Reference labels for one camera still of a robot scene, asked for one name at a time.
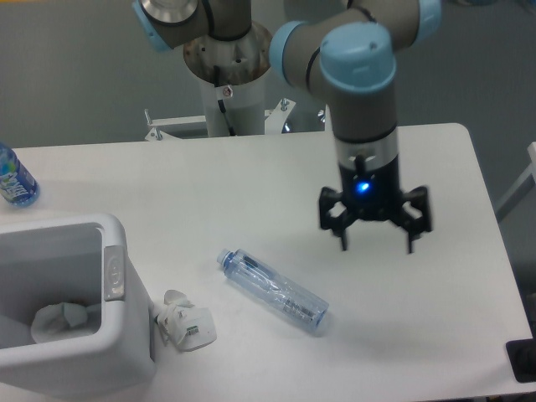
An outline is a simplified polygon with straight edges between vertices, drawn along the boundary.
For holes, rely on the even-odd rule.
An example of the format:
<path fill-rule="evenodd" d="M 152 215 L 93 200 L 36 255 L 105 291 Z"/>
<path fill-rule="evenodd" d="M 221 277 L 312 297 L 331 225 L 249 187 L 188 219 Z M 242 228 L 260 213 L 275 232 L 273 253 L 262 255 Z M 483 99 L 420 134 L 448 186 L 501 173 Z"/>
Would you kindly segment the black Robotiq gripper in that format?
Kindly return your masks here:
<path fill-rule="evenodd" d="M 318 208 L 319 225 L 331 230 L 341 242 L 342 251 L 348 249 L 347 228 L 354 218 L 365 221 L 391 220 L 407 233 L 407 252 L 414 252 L 413 243 L 432 229 L 429 188 L 419 186 L 402 192 L 399 185 L 399 158 L 388 164 L 358 175 L 355 169 L 339 165 L 343 193 L 333 188 L 321 189 Z M 337 204 L 343 211 L 334 216 Z"/>

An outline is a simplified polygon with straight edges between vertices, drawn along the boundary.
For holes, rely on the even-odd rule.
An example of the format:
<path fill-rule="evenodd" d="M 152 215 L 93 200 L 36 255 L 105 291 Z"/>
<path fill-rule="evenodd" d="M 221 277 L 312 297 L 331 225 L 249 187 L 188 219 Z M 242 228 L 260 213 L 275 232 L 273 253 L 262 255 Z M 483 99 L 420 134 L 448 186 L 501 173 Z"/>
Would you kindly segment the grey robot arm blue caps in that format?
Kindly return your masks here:
<path fill-rule="evenodd" d="M 181 49 L 198 80 L 208 134 L 265 130 L 264 80 L 277 74 L 330 111 L 342 187 L 323 188 L 319 225 L 340 240 L 354 222 L 389 221 L 409 240 L 432 230 L 427 187 L 399 184 L 395 53 L 432 35 L 437 1 L 350 1 L 318 23 L 292 21 L 274 34 L 248 1 L 135 1 L 158 51 Z"/>

